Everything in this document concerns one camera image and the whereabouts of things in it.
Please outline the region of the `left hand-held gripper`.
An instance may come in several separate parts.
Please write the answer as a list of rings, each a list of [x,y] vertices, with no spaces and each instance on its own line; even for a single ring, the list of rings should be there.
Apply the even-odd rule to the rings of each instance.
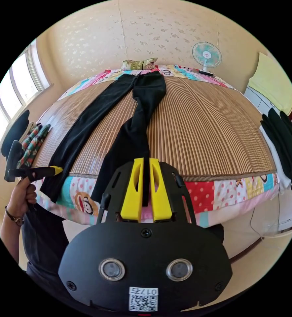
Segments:
[[[38,181],[44,177],[52,177],[63,171],[63,168],[58,166],[37,167],[28,169],[8,169],[5,172],[4,180],[6,182],[14,182],[16,178],[28,178],[30,182]]]

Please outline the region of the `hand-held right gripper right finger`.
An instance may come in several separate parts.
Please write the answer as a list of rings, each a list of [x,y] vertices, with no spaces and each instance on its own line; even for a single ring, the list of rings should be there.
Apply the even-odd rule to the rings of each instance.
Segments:
[[[172,217],[164,178],[158,159],[150,158],[150,193],[154,222],[169,221]]]

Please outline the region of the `person's left hand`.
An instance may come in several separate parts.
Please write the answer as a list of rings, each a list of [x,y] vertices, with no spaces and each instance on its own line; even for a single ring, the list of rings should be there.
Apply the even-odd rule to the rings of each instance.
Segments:
[[[14,187],[10,201],[7,205],[8,213],[15,217],[21,218],[29,210],[29,204],[36,203],[36,187],[26,177],[18,182]]]

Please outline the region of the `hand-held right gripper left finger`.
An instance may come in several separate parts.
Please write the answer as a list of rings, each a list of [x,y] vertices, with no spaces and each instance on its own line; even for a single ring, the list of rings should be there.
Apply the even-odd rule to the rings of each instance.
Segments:
[[[120,216],[123,221],[140,221],[143,201],[144,158],[136,158],[129,176]]]

